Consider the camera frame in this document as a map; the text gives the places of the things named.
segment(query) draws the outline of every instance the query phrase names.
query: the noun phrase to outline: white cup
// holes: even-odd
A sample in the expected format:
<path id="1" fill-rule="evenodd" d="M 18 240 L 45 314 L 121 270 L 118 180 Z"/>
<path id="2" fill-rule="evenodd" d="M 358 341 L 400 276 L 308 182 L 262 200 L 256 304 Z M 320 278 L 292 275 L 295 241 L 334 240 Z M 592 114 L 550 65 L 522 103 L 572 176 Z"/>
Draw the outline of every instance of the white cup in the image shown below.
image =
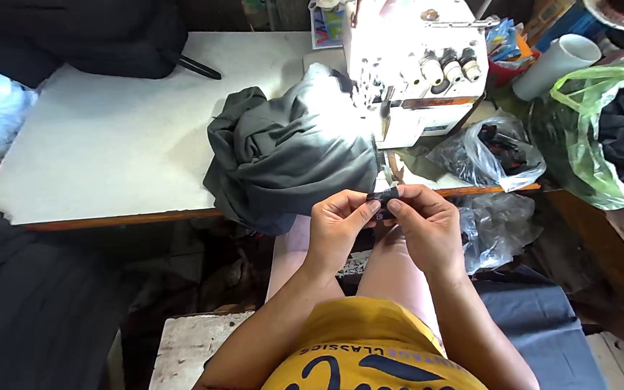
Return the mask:
<path id="1" fill-rule="evenodd" d="M 524 101 L 547 92 L 563 75 L 591 66 L 601 59 L 596 44 L 581 35 L 566 34 L 550 43 L 535 64 L 512 86 L 515 94 Z"/>

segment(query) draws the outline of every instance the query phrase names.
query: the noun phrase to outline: person's right hand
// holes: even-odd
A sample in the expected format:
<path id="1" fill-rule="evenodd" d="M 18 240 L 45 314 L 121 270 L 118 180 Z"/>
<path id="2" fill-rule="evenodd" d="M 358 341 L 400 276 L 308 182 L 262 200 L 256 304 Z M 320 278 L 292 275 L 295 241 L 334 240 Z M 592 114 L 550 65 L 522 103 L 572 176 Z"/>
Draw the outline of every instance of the person's right hand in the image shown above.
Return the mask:
<path id="1" fill-rule="evenodd" d="M 466 274 L 459 210 L 424 185 L 399 185 L 399 199 L 387 208 L 406 236 L 408 254 L 428 277 Z"/>

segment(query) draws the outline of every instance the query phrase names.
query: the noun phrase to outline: fingernail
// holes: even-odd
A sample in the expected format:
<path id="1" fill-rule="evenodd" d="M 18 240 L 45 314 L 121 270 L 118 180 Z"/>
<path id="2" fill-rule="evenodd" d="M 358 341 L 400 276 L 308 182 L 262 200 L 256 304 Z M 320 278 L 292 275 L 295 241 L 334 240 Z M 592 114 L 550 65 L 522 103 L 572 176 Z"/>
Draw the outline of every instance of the fingernail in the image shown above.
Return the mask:
<path id="1" fill-rule="evenodd" d="M 379 203 L 379 200 L 370 200 L 369 201 L 369 209 L 372 210 L 372 212 L 376 212 L 381 206 L 381 203 Z"/>
<path id="2" fill-rule="evenodd" d="M 401 209 L 401 205 L 396 199 L 391 199 L 389 200 L 389 203 L 387 203 L 387 209 L 391 212 L 397 212 Z"/>

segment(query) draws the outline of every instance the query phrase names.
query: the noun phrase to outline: gray fabric pile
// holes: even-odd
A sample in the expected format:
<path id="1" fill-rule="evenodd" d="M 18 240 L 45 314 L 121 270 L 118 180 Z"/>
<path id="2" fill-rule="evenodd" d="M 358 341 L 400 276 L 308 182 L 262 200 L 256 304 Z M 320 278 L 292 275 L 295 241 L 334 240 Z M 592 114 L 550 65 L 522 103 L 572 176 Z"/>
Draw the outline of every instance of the gray fabric pile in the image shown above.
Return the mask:
<path id="1" fill-rule="evenodd" d="M 336 71 L 312 64 L 282 97 L 258 87 L 230 94 L 208 127 L 204 186 L 224 216 L 268 235 L 345 189 L 372 192 L 377 155 Z"/>

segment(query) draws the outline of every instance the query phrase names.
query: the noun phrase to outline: bag strap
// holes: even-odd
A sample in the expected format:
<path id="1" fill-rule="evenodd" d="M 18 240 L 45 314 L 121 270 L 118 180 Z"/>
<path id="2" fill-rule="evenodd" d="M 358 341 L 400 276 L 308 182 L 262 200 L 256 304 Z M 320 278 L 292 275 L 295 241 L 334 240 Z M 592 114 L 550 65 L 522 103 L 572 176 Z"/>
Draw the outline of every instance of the bag strap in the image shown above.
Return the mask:
<path id="1" fill-rule="evenodd" d="M 189 69 L 192 72 L 203 75 L 204 77 L 212 78 L 213 80 L 221 80 L 222 78 L 221 74 L 218 73 L 216 70 L 209 68 L 201 62 L 192 60 L 187 56 L 183 56 L 182 54 L 178 54 L 172 50 L 163 50 L 162 54 L 163 56 L 165 56 L 165 58 L 174 62 L 175 64 Z"/>

